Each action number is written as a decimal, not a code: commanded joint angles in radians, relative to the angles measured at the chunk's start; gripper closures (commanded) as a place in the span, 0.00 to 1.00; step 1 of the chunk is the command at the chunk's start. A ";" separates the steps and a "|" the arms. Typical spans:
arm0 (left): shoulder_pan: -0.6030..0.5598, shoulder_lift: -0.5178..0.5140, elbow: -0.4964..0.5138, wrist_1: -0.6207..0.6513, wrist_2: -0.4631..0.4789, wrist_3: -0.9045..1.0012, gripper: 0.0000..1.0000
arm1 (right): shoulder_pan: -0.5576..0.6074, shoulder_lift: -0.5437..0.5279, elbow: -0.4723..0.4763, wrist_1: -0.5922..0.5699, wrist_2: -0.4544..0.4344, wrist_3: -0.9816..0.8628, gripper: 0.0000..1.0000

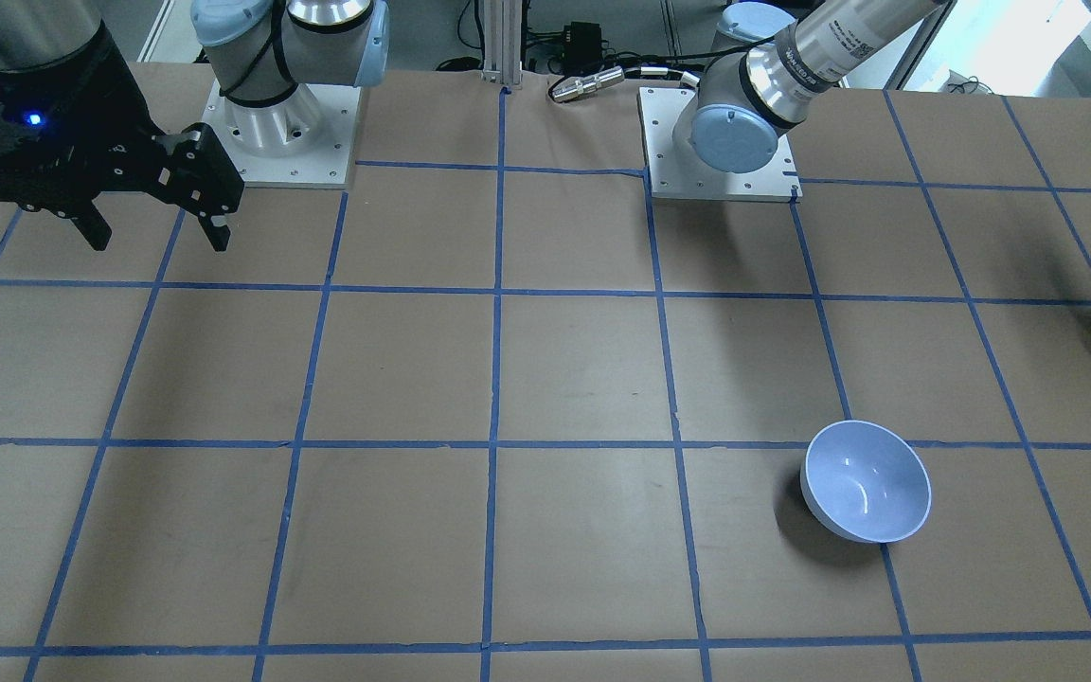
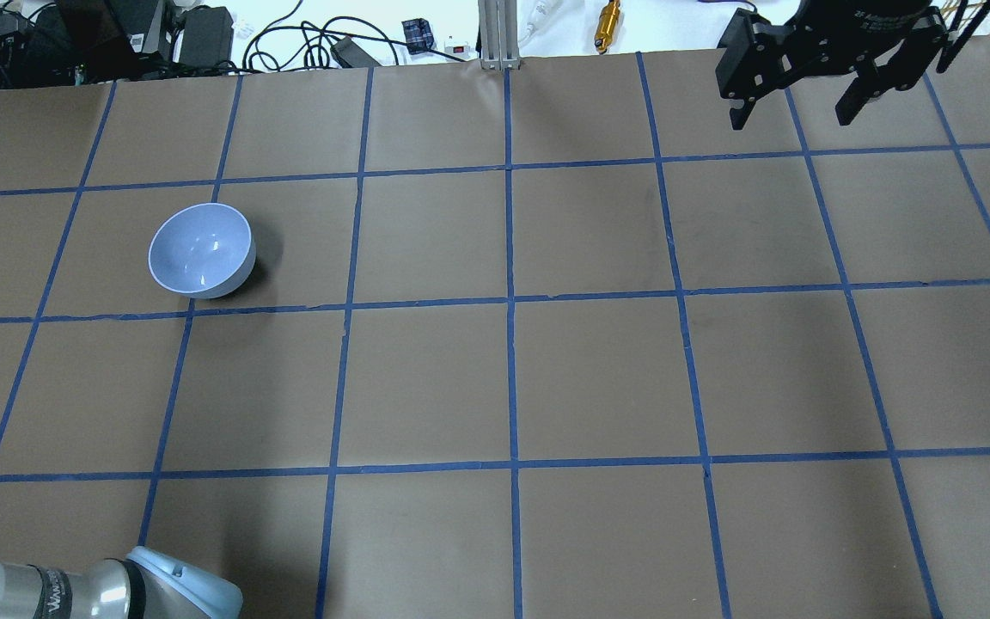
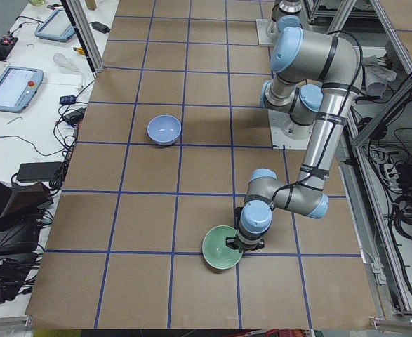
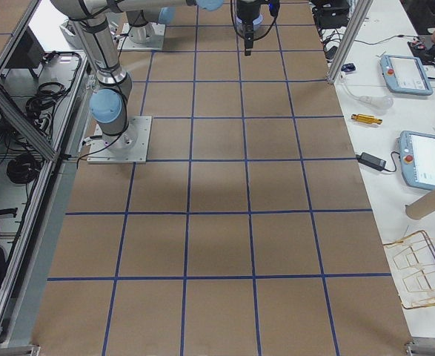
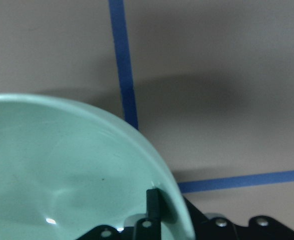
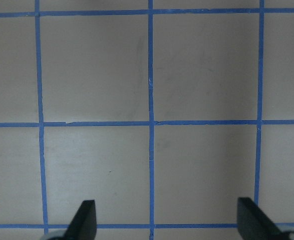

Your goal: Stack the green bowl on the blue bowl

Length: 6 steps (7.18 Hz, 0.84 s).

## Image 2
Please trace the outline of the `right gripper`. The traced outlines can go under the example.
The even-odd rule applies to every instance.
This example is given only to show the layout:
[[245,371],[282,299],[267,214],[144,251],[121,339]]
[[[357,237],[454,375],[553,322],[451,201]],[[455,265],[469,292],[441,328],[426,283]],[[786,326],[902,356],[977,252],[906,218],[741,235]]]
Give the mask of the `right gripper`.
[[835,105],[850,126],[872,99],[912,88],[950,45],[950,28],[928,1],[802,1],[775,25],[738,9],[720,35],[715,68],[730,126],[745,129],[760,98],[801,79],[853,76]]

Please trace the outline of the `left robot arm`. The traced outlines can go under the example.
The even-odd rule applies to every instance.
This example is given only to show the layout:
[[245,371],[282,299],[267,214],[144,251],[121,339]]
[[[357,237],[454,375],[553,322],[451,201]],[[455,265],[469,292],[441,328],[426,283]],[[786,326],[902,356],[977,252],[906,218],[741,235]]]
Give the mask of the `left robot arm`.
[[0,561],[0,618],[236,618],[231,581],[135,546],[80,573]]

